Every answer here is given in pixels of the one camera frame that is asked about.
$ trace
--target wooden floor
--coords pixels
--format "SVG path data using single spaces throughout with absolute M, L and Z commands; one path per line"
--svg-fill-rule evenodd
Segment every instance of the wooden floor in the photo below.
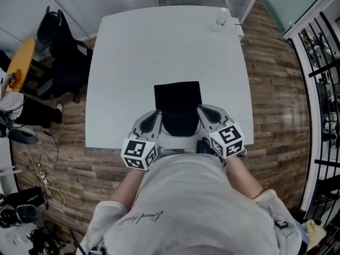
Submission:
M 242 28 L 254 120 L 254 144 L 247 146 L 245 163 L 288 207 L 298 206 L 309 153 L 309 116 L 299 66 L 293 48 L 281 37 L 259 1 Z M 86 89 L 79 104 L 71 99 L 60 99 L 64 104 L 63 124 L 53 124 L 49 130 L 59 144 L 58 162 L 42 157 L 42 166 L 65 196 L 66 204 L 60 207 L 49 199 L 44 216 L 63 232 L 71 228 L 85 233 L 96 204 L 113 192 L 127 169 L 119 150 L 85 147 Z M 38 162 L 42 152 L 55 158 L 52 138 L 42 132 L 38 135 L 38 144 L 28 146 L 34 161 Z M 13 156 L 16 168 L 23 169 L 18 175 L 20 188 L 41 185 L 23 145 L 13 143 Z M 60 201 L 60 195 L 52 192 Z

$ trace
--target black metal railing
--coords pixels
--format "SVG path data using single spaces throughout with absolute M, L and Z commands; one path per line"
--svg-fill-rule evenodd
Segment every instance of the black metal railing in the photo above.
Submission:
M 308 77 L 316 86 L 321 118 L 320 154 L 314 160 L 317 181 L 306 219 L 322 221 L 327 236 L 317 254 L 326 254 L 340 227 L 340 213 L 334 212 L 340 198 L 340 42 L 322 12 L 299 37 L 312 69 Z

